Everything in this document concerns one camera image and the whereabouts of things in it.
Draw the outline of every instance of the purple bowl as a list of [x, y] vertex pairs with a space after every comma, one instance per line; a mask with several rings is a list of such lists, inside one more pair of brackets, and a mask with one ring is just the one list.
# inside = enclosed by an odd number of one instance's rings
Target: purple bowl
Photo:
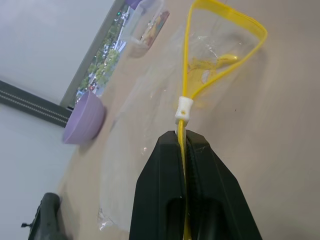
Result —
[[101, 100], [87, 91], [76, 104], [63, 133], [65, 144], [85, 144], [96, 137], [104, 123], [106, 109]]

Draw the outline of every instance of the table surface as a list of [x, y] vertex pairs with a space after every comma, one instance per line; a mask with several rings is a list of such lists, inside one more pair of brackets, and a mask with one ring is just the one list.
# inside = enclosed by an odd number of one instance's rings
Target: table surface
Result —
[[[73, 240], [128, 239], [98, 229], [101, 161], [112, 122], [145, 66], [187, 17], [191, 0], [171, 0], [170, 16], [150, 50], [127, 50], [101, 97], [108, 109], [99, 136], [78, 147], [60, 183], [60, 220]], [[215, 107], [206, 138], [238, 179], [262, 238], [320, 238], [320, 2], [229, 0], [268, 30], [259, 78], [232, 83]]]

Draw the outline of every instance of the white connector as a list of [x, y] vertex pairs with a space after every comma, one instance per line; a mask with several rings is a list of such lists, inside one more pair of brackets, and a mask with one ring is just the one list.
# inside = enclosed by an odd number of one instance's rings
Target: white connector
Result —
[[179, 97], [178, 109], [175, 113], [175, 124], [178, 124], [180, 120], [184, 121], [184, 126], [188, 124], [193, 103], [194, 101], [191, 98], [185, 96]]

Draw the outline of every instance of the white wall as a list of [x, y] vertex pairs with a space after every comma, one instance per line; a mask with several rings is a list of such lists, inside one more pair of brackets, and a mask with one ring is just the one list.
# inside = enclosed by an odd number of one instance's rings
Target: white wall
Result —
[[54, 192], [75, 149], [63, 128], [0, 104], [0, 233], [27, 240], [37, 207]]
[[0, 77], [59, 104], [113, 0], [0, 0]]

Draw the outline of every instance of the clear plastic bag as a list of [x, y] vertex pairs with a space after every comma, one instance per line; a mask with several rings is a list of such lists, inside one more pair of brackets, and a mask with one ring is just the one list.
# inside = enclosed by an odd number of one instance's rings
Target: clear plastic bag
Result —
[[[205, 9], [195, 10], [191, 23], [190, 96], [210, 78], [245, 58], [260, 42], [256, 35]], [[98, 218], [101, 230], [112, 225], [130, 230], [137, 179], [158, 138], [177, 128], [175, 113], [182, 95], [184, 34], [181, 27], [162, 55], [136, 81], [111, 129], [101, 167]], [[197, 132], [210, 121], [215, 106], [240, 71], [237, 68], [197, 94], [188, 129]]]

